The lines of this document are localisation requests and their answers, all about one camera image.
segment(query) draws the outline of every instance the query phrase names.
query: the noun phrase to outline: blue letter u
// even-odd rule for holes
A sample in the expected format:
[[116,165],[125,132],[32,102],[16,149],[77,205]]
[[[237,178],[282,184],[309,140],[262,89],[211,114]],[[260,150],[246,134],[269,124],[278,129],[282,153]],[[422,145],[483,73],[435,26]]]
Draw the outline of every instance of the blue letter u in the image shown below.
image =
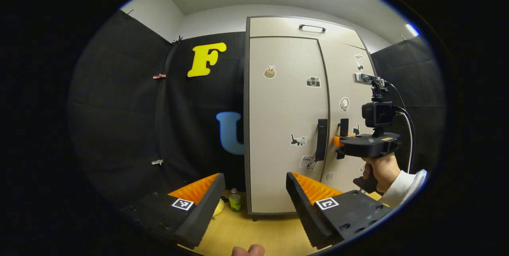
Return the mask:
[[221,112],[216,115],[220,122],[221,145],[235,155],[244,154],[244,144],[237,141],[237,121],[240,117],[237,112]]

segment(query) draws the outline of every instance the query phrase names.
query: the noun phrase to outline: ceiling light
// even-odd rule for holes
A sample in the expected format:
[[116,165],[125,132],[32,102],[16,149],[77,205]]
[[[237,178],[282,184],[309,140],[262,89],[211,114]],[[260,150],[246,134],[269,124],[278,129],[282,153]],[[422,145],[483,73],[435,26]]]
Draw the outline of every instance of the ceiling light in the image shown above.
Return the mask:
[[411,24],[407,24],[407,29],[416,37],[419,35],[419,33],[417,32],[417,30],[415,30],[415,28],[413,28],[413,26]]

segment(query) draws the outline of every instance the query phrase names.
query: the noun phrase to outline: white wall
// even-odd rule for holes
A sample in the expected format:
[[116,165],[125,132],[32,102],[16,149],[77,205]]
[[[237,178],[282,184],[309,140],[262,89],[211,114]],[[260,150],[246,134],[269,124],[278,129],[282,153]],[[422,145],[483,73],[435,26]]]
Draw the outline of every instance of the white wall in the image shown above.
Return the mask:
[[349,26],[357,30],[357,33],[366,44],[370,53],[390,46],[391,43],[375,33],[354,24],[353,22],[340,19],[333,15],[295,8],[294,6],[277,6],[272,4],[246,4],[241,6],[225,6],[203,10],[185,16],[178,25],[177,35],[184,39],[199,37],[200,35],[212,35],[215,33],[232,33],[246,30],[246,18],[249,16],[295,16],[310,17],[333,23]]
[[184,17],[172,0],[131,0],[120,8],[167,41],[178,39],[178,26]]

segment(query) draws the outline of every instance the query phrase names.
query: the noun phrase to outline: bottle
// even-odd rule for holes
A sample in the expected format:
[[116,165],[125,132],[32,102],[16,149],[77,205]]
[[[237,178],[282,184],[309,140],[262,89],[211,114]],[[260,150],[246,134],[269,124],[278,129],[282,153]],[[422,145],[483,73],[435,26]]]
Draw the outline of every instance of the bottle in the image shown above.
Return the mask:
[[242,210],[242,201],[240,194],[237,193],[237,189],[231,189],[231,194],[228,196],[229,199],[229,207],[233,211],[241,211]]

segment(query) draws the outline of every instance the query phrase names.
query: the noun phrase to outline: white cable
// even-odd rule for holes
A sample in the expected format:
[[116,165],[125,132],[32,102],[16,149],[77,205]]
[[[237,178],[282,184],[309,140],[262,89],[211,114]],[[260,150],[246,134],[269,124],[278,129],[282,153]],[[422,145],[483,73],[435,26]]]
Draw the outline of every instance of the white cable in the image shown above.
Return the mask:
[[408,125],[408,131],[410,133],[410,156],[408,157],[408,167],[407,167],[407,173],[410,173],[410,162],[412,161],[412,129],[410,128],[410,121],[404,113],[398,112],[398,115],[403,115],[405,117],[405,120],[407,120]]

